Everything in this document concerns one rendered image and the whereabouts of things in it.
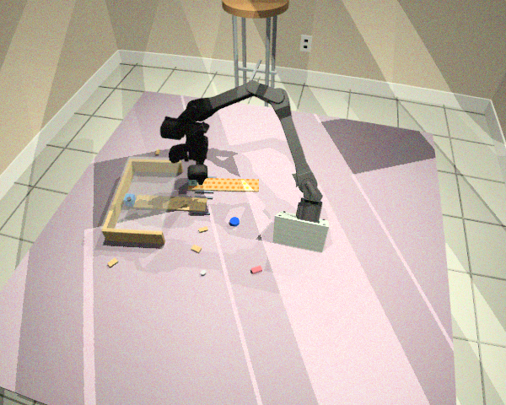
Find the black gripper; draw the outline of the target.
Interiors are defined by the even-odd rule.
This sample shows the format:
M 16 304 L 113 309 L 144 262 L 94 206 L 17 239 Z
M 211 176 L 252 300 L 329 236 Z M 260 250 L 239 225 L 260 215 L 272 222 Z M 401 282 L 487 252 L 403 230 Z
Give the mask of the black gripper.
M 207 179 L 207 166 L 204 165 L 204 160 L 207 158 L 208 139 L 204 136 L 204 141 L 198 145 L 187 144 L 189 150 L 188 159 L 196 161 L 195 165 L 187 167 L 187 178 L 189 180 L 196 180 L 199 185 L 202 185 Z

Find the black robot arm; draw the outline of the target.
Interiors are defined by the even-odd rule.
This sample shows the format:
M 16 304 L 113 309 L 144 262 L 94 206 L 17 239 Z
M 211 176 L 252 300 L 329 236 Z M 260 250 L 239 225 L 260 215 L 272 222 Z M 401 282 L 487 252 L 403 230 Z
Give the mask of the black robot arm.
M 209 125 L 204 121 L 216 111 L 251 96 L 271 104 L 282 124 L 296 168 L 296 173 L 292 176 L 296 187 L 299 187 L 299 190 L 304 194 L 304 198 L 301 197 L 301 201 L 298 203 L 297 219 L 319 224 L 323 194 L 318 188 L 318 181 L 305 158 L 293 123 L 288 95 L 282 88 L 274 89 L 251 80 L 214 97 L 191 100 L 177 118 L 166 116 L 160 128 L 161 138 L 181 140 L 186 135 L 186 143 L 171 147 L 170 161 L 172 163 L 180 162 L 181 159 L 188 161 L 187 144 L 198 145 L 204 141 L 203 133 L 207 133 L 209 128 Z

